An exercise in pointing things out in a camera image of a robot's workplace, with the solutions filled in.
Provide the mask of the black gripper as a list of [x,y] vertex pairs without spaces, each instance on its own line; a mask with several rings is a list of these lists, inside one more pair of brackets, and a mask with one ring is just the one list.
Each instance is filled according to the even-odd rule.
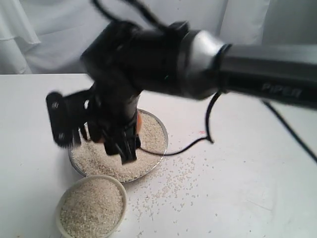
[[113,21],[81,56],[94,84],[88,123],[94,140],[104,139],[108,155],[123,164],[137,159],[137,105],[142,91],[181,96],[177,60],[187,22],[145,30],[129,21]]

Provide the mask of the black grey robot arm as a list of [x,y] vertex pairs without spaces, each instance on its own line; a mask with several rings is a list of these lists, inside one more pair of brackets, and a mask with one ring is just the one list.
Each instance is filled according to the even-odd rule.
[[136,160],[137,104],[142,91],[203,100],[236,92],[315,109],[316,45],[226,44],[175,22],[144,30],[112,22],[82,54],[93,79],[89,123],[100,128],[108,154]]

